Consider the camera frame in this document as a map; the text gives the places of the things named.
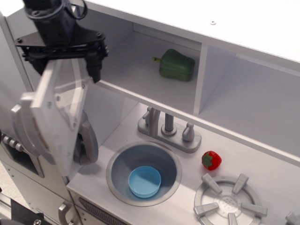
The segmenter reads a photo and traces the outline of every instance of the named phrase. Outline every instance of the faucet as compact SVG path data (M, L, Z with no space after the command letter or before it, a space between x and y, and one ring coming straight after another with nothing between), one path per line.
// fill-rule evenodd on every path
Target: faucet
M158 134L159 115L159 110L148 107L146 114L142 117L146 120L146 124L148 125L148 135L150 137L155 137Z
M165 123L159 119L160 111L148 107L138 122L138 130L150 137L163 141L187 153L197 151L201 144L201 134L194 131L194 125L183 126L174 123L174 116L165 114Z

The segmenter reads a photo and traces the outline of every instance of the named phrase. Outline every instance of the sink basin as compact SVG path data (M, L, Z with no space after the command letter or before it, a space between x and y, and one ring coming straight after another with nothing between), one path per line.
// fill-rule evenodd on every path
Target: sink basin
M160 188L152 197L140 198L130 190L129 175L140 166L151 166L160 173ZM175 153L161 144L141 141L126 145L113 155L107 166L106 180L111 192L121 201L134 206L152 206L175 193L181 174Z

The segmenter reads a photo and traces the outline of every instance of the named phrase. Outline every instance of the red strawberry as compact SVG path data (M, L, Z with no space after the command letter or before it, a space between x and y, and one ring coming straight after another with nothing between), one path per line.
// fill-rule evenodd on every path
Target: red strawberry
M202 164L209 170L217 169L221 162L221 157L214 151L207 151L202 156Z

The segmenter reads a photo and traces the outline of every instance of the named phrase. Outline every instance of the faucet handle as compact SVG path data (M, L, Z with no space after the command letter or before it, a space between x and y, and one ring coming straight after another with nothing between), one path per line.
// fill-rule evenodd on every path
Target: faucet handle
M149 124L149 116L150 116L150 111L151 111L151 107L148 106L147 108L147 112L142 116L142 118L145 120L146 124Z
M182 133L182 138L187 142L190 142L195 138L194 125L192 123L187 123L187 127Z

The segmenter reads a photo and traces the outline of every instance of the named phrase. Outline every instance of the green bell pepper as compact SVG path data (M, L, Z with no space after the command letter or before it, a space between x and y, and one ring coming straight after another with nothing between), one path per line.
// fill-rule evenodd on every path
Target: green bell pepper
M174 49L167 50L161 59L152 57L152 60L159 62L161 76L181 81L189 81L195 67L195 60Z

